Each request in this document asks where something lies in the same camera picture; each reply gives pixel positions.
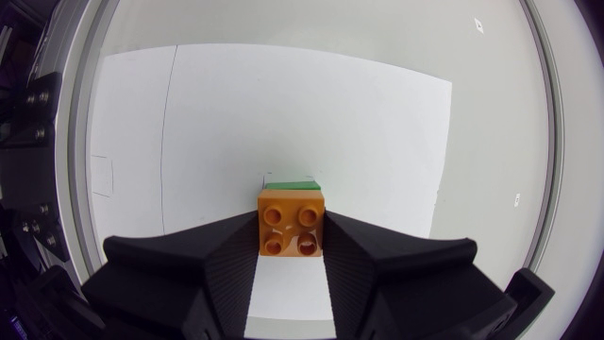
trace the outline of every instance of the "white paper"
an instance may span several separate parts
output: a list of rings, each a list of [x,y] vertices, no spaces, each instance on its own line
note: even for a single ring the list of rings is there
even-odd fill
[[[112,235],[163,234],[161,135],[176,47],[104,58],[91,103],[91,183],[97,246]],[[112,188],[109,190],[110,160]]]
[[[271,172],[314,177],[330,211],[428,237],[450,102],[450,82],[370,60],[179,46],[163,131],[165,230],[256,210]],[[301,274],[322,264],[287,260],[260,258],[249,315],[330,319],[327,285]]]

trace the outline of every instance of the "screw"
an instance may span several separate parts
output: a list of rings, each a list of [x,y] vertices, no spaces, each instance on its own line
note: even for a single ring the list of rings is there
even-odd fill
[[[46,237],[46,244],[51,247],[54,247],[57,244],[55,242],[55,236],[53,236],[52,234],[48,235],[48,237]]]
[[[48,214],[48,204],[41,204],[40,205],[40,213]]]
[[[31,229],[34,230],[35,233],[40,233],[40,225],[38,222],[36,222],[36,220],[31,222]]]
[[[34,94],[28,95],[25,103],[29,106],[34,105],[36,103],[36,96]]]
[[[48,98],[50,97],[50,94],[48,93],[48,90],[44,90],[42,91],[39,95],[38,95],[38,100],[40,102],[40,105],[44,106],[46,105],[46,103],[48,103]]]
[[[44,130],[44,127],[39,127],[36,130],[36,134],[34,134],[34,137],[36,138],[36,141],[39,141],[44,138],[45,134],[46,134],[46,130]]]

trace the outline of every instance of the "green lego brick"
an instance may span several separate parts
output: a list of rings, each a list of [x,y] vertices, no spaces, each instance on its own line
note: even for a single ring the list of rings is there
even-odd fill
[[[302,182],[266,183],[264,189],[275,190],[321,190],[321,186],[314,180]]]

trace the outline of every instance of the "white wall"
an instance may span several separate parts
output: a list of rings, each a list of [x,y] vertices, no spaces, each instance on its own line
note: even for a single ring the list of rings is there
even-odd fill
[[[573,1],[535,3],[560,76],[565,152],[558,213],[537,271],[556,295],[524,338],[557,339],[589,289],[604,248],[604,70]]]

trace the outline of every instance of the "orange lego duplo brick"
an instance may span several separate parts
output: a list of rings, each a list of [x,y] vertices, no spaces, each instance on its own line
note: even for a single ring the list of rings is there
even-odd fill
[[[321,256],[324,214],[320,190],[262,190],[258,195],[260,255]]]

